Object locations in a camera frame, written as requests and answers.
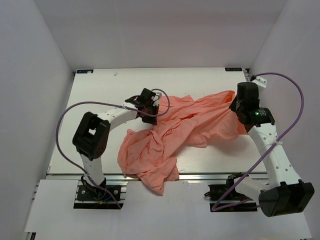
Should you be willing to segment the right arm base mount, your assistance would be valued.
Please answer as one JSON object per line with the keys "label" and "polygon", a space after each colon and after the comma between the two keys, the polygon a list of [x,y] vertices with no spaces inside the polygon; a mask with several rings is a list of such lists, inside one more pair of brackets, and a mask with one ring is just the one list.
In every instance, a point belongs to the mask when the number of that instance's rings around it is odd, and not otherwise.
{"label": "right arm base mount", "polygon": [[[209,191],[204,194],[204,197],[209,199],[211,201],[210,207],[212,208],[213,205],[219,200],[219,198],[237,181],[238,178],[240,178],[243,174],[242,173],[234,173],[227,177],[224,184],[210,184],[208,185]],[[235,189],[233,189],[219,204],[218,208],[236,203],[241,201],[246,201],[249,198],[241,193],[236,192]],[[257,212],[258,211],[258,205],[252,201],[248,200],[242,204],[235,205],[235,206],[229,206],[223,209],[218,210],[218,212]]]}

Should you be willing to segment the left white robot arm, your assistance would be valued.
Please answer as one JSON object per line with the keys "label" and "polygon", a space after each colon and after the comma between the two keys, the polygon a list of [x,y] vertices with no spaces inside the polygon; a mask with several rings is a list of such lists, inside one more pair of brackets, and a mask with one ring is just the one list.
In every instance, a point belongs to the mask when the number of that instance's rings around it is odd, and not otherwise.
{"label": "left white robot arm", "polygon": [[83,115],[72,143],[80,154],[85,170],[81,182],[89,187],[88,193],[94,199],[99,200],[106,193],[101,158],[107,148],[110,131],[137,118],[156,125],[161,96],[160,92],[144,88],[140,95],[126,99],[121,106],[99,114],[89,111]]}

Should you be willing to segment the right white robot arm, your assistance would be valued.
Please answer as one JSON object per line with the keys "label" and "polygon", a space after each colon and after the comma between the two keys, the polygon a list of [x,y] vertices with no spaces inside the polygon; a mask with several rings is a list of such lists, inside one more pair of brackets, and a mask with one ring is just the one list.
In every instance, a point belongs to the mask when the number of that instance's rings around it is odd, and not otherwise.
{"label": "right white robot arm", "polygon": [[303,212],[315,189],[310,182],[303,182],[291,165],[278,140],[273,115],[268,108],[260,107],[259,86],[254,82],[239,83],[230,109],[255,143],[269,182],[263,185],[245,173],[225,187],[226,195],[233,200],[242,195],[250,198],[267,217]]}

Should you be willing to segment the salmon pink jacket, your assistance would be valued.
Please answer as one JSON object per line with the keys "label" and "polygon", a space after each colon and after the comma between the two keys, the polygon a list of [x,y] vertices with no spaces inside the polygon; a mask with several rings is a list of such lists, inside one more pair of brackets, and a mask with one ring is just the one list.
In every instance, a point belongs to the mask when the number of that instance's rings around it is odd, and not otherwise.
{"label": "salmon pink jacket", "polygon": [[210,140],[231,141],[245,135],[245,127],[229,106],[232,90],[194,100],[161,97],[157,124],[151,129],[128,129],[117,163],[125,175],[136,175],[153,193],[162,196],[165,182],[179,179],[175,152],[183,145],[205,148]]}

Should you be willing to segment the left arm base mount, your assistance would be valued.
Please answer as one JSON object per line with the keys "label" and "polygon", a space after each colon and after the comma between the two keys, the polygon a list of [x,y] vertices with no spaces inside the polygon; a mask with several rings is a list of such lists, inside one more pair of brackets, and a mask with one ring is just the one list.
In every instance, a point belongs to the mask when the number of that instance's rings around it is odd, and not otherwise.
{"label": "left arm base mount", "polygon": [[111,180],[106,182],[107,193],[98,189],[93,192],[80,180],[75,192],[74,209],[82,210],[120,210],[126,199],[127,182]]}

